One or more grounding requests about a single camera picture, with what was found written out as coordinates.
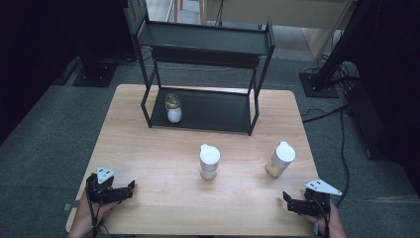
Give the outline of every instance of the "black metal shelf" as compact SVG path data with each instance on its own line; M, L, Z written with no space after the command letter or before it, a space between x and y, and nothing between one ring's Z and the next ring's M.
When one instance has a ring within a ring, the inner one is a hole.
M164 98L176 93L181 98L182 120L167 119ZM151 122L165 127L248 133L251 126L250 98L246 93L190 90L163 87L157 93Z
M203 130L245 132L251 136L259 118L258 97L269 61L275 48L271 22L264 30L220 28L192 24L155 22L149 19L146 0L128 4L122 1L132 41L145 81L146 93L142 109L149 127L181 127ZM142 48L152 53L154 70L146 71ZM257 69L266 57L260 77ZM159 62L203 64L251 69L253 71L247 93L171 88L162 85L158 72ZM146 101L157 79L157 101L152 113ZM171 123L167 119L164 98L170 92L181 98L182 120ZM250 96L254 96L255 115L251 119Z

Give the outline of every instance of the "shelf tier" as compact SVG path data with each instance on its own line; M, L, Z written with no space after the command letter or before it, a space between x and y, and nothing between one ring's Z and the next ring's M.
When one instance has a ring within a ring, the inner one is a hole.
M164 98L169 93L176 93L181 99L182 119L177 123L167 119ZM151 122L164 127L249 133L250 98L246 93L162 87Z

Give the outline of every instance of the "white lid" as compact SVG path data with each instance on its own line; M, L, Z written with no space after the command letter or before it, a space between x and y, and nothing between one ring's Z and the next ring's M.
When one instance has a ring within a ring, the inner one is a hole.
M216 164L220 159L220 152L215 147L207 146L200 152L201 160L207 165Z
M277 156L284 162L292 162L296 157L296 153L289 145L280 145L275 150Z

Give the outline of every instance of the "white cup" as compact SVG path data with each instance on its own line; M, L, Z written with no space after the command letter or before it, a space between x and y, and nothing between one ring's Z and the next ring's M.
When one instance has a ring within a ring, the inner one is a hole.
M273 177L279 177L284 170L294 161L296 153L287 142L281 142L277 146L271 158L265 165L266 171Z
M216 147L204 144L200 151L201 176L205 179L212 179L217 175L220 152Z

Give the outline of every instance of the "human hand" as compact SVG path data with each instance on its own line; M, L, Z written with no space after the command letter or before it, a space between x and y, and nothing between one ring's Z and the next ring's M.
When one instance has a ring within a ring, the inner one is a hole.
M344 230L342 221L340 219L339 210L337 206L330 201L330 221L328 223L328 227L330 229L330 237L331 238L347 238L346 232ZM306 218L314 227L315 222L318 223L319 231L321 232L322 236L325 236L325 220L324 218L317 218L310 215L302 215Z
M93 212L98 211L97 221L101 219L106 220L111 215L111 208L114 207L118 202L108 203L99 205L92 202ZM77 207L76 214L74 216L73 224L71 225L70 231L68 232L68 238L86 238L91 235L92 232L92 218L90 215L89 203L87 201L86 189L83 191L83 195L80 197L79 205Z

